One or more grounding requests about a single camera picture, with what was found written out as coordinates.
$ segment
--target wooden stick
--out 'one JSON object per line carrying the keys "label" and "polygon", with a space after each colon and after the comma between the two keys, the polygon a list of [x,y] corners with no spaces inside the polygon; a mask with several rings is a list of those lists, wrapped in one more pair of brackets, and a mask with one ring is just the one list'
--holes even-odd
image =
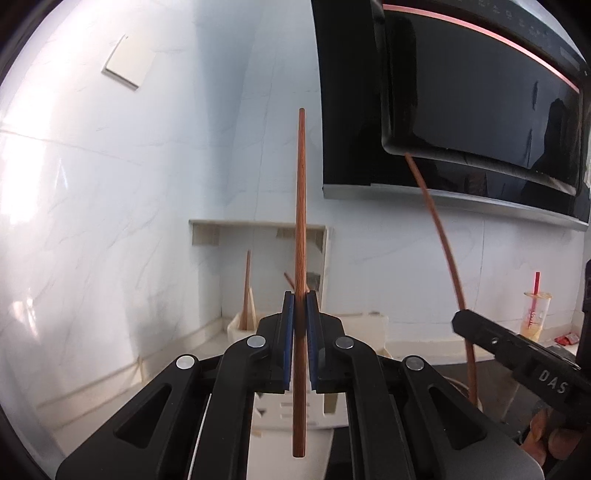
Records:
{"label": "wooden stick", "polygon": [[297,133],[295,194],[295,339],[293,397],[293,456],[306,455],[306,113],[300,108]]}
{"label": "wooden stick", "polygon": [[[285,277],[285,279],[287,280],[287,283],[290,285],[291,289],[293,291],[296,291],[296,285],[294,284],[294,281],[291,279],[289,273],[287,272],[283,272],[283,276]],[[310,291],[310,287],[308,285],[306,285],[306,292]]]}
{"label": "wooden stick", "polygon": [[240,316],[239,330],[247,330],[248,328],[248,288],[251,278],[251,251],[246,253],[246,275],[244,278],[244,299],[242,302],[242,314]]}
{"label": "wooden stick", "polygon": [[[437,229],[437,233],[439,234],[439,239],[441,240],[443,252],[445,253],[445,258],[447,260],[447,267],[449,268],[449,273],[452,276],[453,288],[456,291],[457,307],[459,310],[465,310],[466,299],[464,298],[464,292],[462,290],[462,284],[460,282],[460,275],[458,275],[457,273],[457,266],[455,260],[453,259],[452,249],[449,245],[449,241],[447,240],[445,231],[443,230],[441,219],[439,218],[437,208],[435,207],[435,202],[431,198],[431,195],[427,190],[425,180],[423,179],[423,176],[421,175],[421,172],[419,171],[417,164],[414,162],[413,158],[410,156],[409,153],[405,153],[404,158],[406,159],[411,172],[413,172],[414,179],[416,180],[418,186],[421,188],[423,198],[425,199],[425,203],[427,204],[427,209],[433,217],[433,223],[435,223],[435,228]],[[476,358],[474,355],[474,345],[468,342],[468,340],[464,340],[464,345],[466,347],[466,359],[468,366],[469,398],[472,404],[476,408],[478,408],[478,381],[476,378]]]}
{"label": "wooden stick", "polygon": [[255,310],[255,297],[252,294],[252,288],[248,288],[248,304],[251,308],[251,314],[248,316],[248,329],[249,330],[256,330],[258,327],[258,322],[256,320],[256,310]]}

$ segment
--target bent wooden stick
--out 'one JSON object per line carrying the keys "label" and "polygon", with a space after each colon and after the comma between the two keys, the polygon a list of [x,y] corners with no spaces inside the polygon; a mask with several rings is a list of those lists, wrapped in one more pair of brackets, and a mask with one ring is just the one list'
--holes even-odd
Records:
{"label": "bent wooden stick", "polygon": [[[421,188],[423,198],[427,204],[427,209],[431,213],[431,217],[433,217],[433,223],[435,223],[435,228],[439,234],[439,239],[441,240],[443,252],[445,253],[445,258],[447,260],[447,267],[449,268],[449,273],[452,276],[453,288],[456,291],[457,307],[459,310],[465,310],[466,299],[464,298],[464,292],[460,282],[460,275],[457,273],[457,266],[456,261],[453,259],[452,248],[449,246],[449,241],[447,240],[447,235],[445,234],[445,230],[441,224],[441,219],[437,213],[435,202],[433,201],[433,198],[431,198],[431,194],[429,193],[429,190],[427,190],[427,184],[425,184],[425,180],[423,179],[421,172],[418,170],[417,164],[414,162],[412,156],[410,156],[409,153],[405,153],[404,158],[408,163],[408,168],[410,168],[411,172],[413,172],[415,181]],[[478,381],[476,378],[476,358],[474,356],[474,345],[472,345],[466,339],[464,340],[464,345],[466,347],[466,360],[468,366],[469,398],[470,402],[472,402],[472,404],[478,408]]]}

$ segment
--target metal screw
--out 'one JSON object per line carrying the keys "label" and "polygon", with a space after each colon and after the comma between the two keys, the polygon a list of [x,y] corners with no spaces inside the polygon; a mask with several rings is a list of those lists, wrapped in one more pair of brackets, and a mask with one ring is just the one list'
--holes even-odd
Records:
{"label": "metal screw", "polygon": [[424,366],[425,362],[423,362],[422,358],[419,358],[417,356],[410,356],[407,358],[407,367],[410,370],[418,372],[419,370],[422,370]]}
{"label": "metal screw", "polygon": [[195,359],[191,355],[183,355],[177,358],[177,367],[181,370],[186,370],[195,365]]}
{"label": "metal screw", "polygon": [[350,337],[338,337],[335,341],[335,345],[339,348],[347,350],[353,346],[353,339]]}
{"label": "metal screw", "polygon": [[265,337],[261,335],[253,335],[251,337],[248,337],[246,344],[252,348],[260,348],[262,346],[265,346],[265,341]]}

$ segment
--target plastic cup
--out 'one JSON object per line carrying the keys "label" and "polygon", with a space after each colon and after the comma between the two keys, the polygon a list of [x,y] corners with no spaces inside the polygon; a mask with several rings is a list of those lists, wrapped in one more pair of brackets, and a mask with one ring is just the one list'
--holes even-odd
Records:
{"label": "plastic cup", "polygon": [[525,309],[519,333],[525,338],[537,342],[544,327],[544,320],[548,313],[548,307],[550,307],[552,295],[545,292],[534,294],[530,291],[525,292],[524,295],[526,296]]}

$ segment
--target chopstick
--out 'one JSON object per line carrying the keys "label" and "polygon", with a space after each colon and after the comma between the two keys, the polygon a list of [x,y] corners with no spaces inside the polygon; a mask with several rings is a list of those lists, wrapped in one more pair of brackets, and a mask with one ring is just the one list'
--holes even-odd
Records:
{"label": "chopstick", "polygon": [[293,385],[293,456],[306,455],[306,113],[300,108],[295,196],[295,338]]}

